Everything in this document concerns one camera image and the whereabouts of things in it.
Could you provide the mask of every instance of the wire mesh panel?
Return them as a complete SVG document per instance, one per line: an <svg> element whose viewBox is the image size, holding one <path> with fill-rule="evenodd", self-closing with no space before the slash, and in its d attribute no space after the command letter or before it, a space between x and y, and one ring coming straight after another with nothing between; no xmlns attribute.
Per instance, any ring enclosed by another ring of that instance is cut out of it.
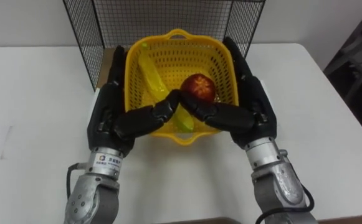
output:
<svg viewBox="0 0 362 224"><path fill-rule="evenodd" d="M222 39L229 1L95 0L105 47L131 46L149 35L175 28Z"/></svg>
<svg viewBox="0 0 362 224"><path fill-rule="evenodd" d="M226 36L238 43L237 45L244 56L249 51L264 3L265 0L232 2Z"/></svg>
<svg viewBox="0 0 362 224"><path fill-rule="evenodd" d="M103 59L103 40L91 0L63 0L82 58L95 89Z"/></svg>
<svg viewBox="0 0 362 224"><path fill-rule="evenodd" d="M93 87L104 48L181 28L232 38L247 55L265 0L63 0Z"/></svg>

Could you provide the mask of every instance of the white wall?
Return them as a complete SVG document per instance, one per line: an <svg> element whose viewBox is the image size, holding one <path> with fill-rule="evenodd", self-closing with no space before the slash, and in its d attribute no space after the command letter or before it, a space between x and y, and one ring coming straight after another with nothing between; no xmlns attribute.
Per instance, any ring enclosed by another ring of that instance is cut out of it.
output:
<svg viewBox="0 0 362 224"><path fill-rule="evenodd" d="M254 42L302 44L324 69L362 20L362 0L267 0Z"/></svg>
<svg viewBox="0 0 362 224"><path fill-rule="evenodd" d="M297 42L321 68L362 20L362 0L267 0L254 42ZM0 46L76 45L61 0L0 0Z"/></svg>

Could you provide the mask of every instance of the label sticker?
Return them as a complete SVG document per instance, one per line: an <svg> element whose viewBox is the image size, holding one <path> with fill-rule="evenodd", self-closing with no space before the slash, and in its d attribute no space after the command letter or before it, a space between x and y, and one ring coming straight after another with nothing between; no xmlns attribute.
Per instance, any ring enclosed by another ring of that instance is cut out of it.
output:
<svg viewBox="0 0 362 224"><path fill-rule="evenodd" d="M96 153L95 161L93 162L94 167L100 167L100 168L106 168L106 169L112 169L117 172L121 169L121 163L123 159L110 155L110 154L104 154L104 153Z"/></svg>

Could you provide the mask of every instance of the robotic arm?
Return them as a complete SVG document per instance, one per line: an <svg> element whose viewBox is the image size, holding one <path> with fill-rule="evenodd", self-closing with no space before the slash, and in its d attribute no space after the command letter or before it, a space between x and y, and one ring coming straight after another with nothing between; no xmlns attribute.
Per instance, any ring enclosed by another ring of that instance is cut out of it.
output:
<svg viewBox="0 0 362 224"><path fill-rule="evenodd" d="M314 224L310 211L313 198L300 183L287 151L279 150L276 116L260 81L251 71L232 39L224 45L231 52L239 92L239 106L207 103L185 92L173 90L155 106L127 113L123 102L126 53L117 47L108 83L101 89L88 126L91 150L87 163L74 164L67 173L65 224L111 224L118 213L118 176L135 138L164 125L179 103L207 125L229 131L233 141L246 151L253 169L255 199L263 214L256 223ZM70 173L85 169L70 194ZM305 203L306 193L310 205Z"/></svg>

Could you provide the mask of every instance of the basket handle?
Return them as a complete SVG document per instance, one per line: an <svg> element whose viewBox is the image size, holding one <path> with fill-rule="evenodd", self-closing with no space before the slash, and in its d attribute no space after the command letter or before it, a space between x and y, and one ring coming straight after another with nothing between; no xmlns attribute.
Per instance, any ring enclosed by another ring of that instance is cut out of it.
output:
<svg viewBox="0 0 362 224"><path fill-rule="evenodd" d="M166 40L169 40L176 35L181 35L181 36L185 37L185 39L188 39L188 40L193 39L196 36L196 35L192 35L192 34L186 32L185 30L182 30L182 29L173 29L173 30L169 31L167 34L165 34L164 38Z"/></svg>

